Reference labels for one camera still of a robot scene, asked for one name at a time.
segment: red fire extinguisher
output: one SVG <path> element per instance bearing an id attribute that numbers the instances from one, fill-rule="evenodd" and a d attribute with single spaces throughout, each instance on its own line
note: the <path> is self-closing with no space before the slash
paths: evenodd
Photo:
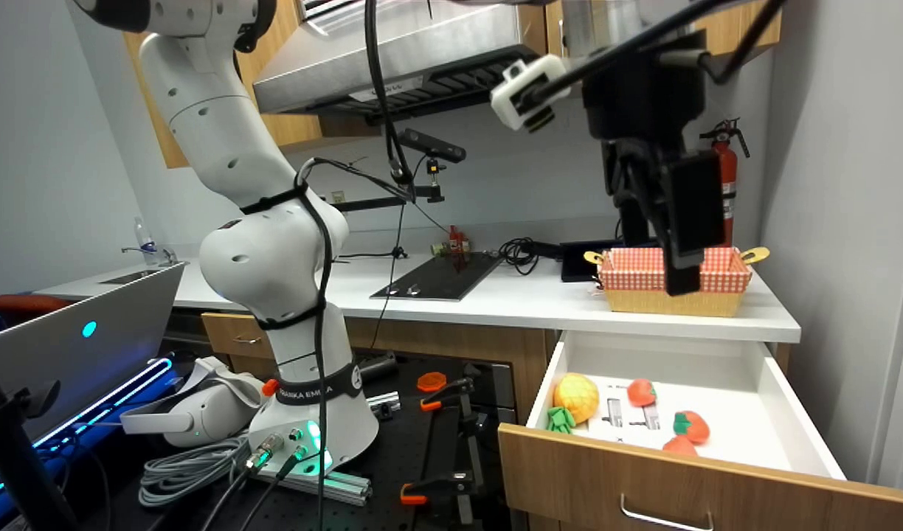
<path id="1" fill-rule="evenodd" d="M 744 156 L 750 159 L 750 149 L 739 120 L 741 119 L 721 120 L 713 129 L 699 135 L 712 143 L 712 151 L 721 159 L 724 244 L 736 244 L 739 153 L 731 151 L 731 140 L 741 143 Z"/>

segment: countertop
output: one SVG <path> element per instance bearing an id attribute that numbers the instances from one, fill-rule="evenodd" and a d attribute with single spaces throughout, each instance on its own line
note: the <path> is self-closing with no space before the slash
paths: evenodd
<path id="1" fill-rule="evenodd" d="M 393 281 L 424 262 L 414 255 L 395 262 Z M 741 340 L 741 343 L 799 343 L 798 320 L 781 306 L 771 287 L 753 274 L 744 306 L 736 320 L 699 315 L 646 315 L 613 314 L 597 283 L 563 283 L 551 261 L 539 261 L 533 274 L 523 278 L 510 265 L 497 265 L 464 302 L 410 302 L 371 297 L 389 283 L 389 256 L 345 256 L 330 272 L 328 302 L 349 320 L 393 321 L 448 321 L 544 331 L 600 331 L 628 336 L 682 336 L 682 340 Z M 106 272 L 73 283 L 41 289 L 41 296 L 89 297 L 114 289 Z M 194 261 L 187 262 L 173 306 L 181 309 L 243 309 L 209 289 Z"/>

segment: red object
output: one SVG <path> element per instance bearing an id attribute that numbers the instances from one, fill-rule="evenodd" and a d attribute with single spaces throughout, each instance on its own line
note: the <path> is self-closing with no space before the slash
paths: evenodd
<path id="1" fill-rule="evenodd" d="M 712 153 L 721 159 L 721 196 L 724 196 L 724 244 L 736 244 L 736 185 L 739 185 L 739 153 L 730 149 L 731 140 L 741 143 L 744 156 L 750 159 L 750 149 L 739 119 L 721 120 L 713 129 L 699 134 L 699 140 L 712 140 Z"/>
<path id="2" fill-rule="evenodd" d="M 721 196 L 724 196 L 724 244 L 736 244 L 736 185 L 739 185 L 739 153 L 725 140 L 713 140 L 712 151 L 721 159 Z"/>
<path id="3" fill-rule="evenodd" d="M 663 442 L 660 448 L 663 455 L 685 455 L 685 457 L 697 457 L 697 448 L 687 436 L 674 436 L 669 442 Z"/>
<path id="4" fill-rule="evenodd" d="M 278 385 L 274 379 L 268 379 L 268 382 L 263 385 L 263 395 L 278 395 L 278 389 L 281 389 L 281 385 Z"/>
<path id="5" fill-rule="evenodd" d="M 634 407 L 651 407 L 656 399 L 657 399 L 657 395 L 656 395 L 651 382 L 638 379 L 638 382 L 628 385 L 628 402 L 631 402 Z"/>
<path id="6" fill-rule="evenodd" d="M 687 436 L 690 446 L 702 446 L 702 442 L 712 441 L 708 421 L 699 414 L 694 414 L 694 411 L 680 411 L 675 414 L 675 435 Z"/>
<path id="7" fill-rule="evenodd" d="M 21 326 L 36 315 L 52 314 L 58 306 L 67 306 L 72 302 L 64 297 L 49 297 L 49 296 L 0 296 L 0 320 L 5 326 Z"/>
<path id="8" fill-rule="evenodd" d="M 398 489 L 398 504 L 401 507 L 424 507 L 429 504 L 429 497 L 417 497 L 417 494 L 405 494 L 407 483 Z"/>
<path id="9" fill-rule="evenodd" d="M 446 371 L 424 371 L 424 376 L 418 376 L 418 382 L 417 382 L 417 389 L 418 389 L 421 395 L 435 395 L 435 392 L 439 392 L 439 389 L 446 389 L 446 386 L 448 386 Z"/>
<path id="10" fill-rule="evenodd" d="M 443 402 L 418 402 L 418 411 L 421 414 L 436 414 L 436 411 L 443 411 Z"/>

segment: white drawer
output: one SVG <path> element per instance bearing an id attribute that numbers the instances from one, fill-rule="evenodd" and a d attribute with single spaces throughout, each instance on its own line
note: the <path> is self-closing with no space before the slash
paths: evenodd
<path id="1" fill-rule="evenodd" d="M 660 432 L 600 421 L 576 436 L 544 432 L 563 371 L 591 376 L 600 407 L 609 389 L 649 379 Z M 675 411 L 697 411 L 712 426 L 699 457 L 660 452 Z M 638 519 L 744 531 L 903 529 L 903 494 L 845 480 L 777 361 L 755 343 L 563 334 L 528 421 L 502 426 L 498 441 L 508 504 L 551 529 L 641 529 Z"/>

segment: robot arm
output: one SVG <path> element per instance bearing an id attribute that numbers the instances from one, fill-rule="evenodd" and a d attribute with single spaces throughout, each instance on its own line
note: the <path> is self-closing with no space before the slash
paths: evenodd
<path id="1" fill-rule="evenodd" d="M 320 426 L 325 467 L 358 457 L 379 435 L 353 370 L 345 320 L 325 278 L 349 224 L 278 151 L 238 84 L 234 54 L 252 51 L 274 0 L 76 0 L 97 23 L 150 33 L 141 67 L 154 100 L 201 184 L 243 218 L 201 244 L 206 283 L 263 326 L 281 389 L 249 427 L 274 448 L 265 473 L 294 455 L 291 435 Z"/>
<path id="2" fill-rule="evenodd" d="M 510 66 L 491 97 L 510 129 L 533 134 L 551 120 L 551 103 L 581 84 L 591 135 L 601 143 L 609 193 L 619 208 L 623 243 L 649 244 L 651 227 L 663 247 L 669 296 L 697 293 L 702 252 L 724 244 L 716 156 L 685 153 L 682 140 L 682 128 L 705 106 L 702 75 L 730 84 L 781 8 L 781 0 L 768 0 L 725 67 L 713 72 L 702 35 L 680 33 L 730 4 L 736 0 L 694 0 L 666 19 L 656 16 L 657 23 L 572 67 L 557 56 Z"/>

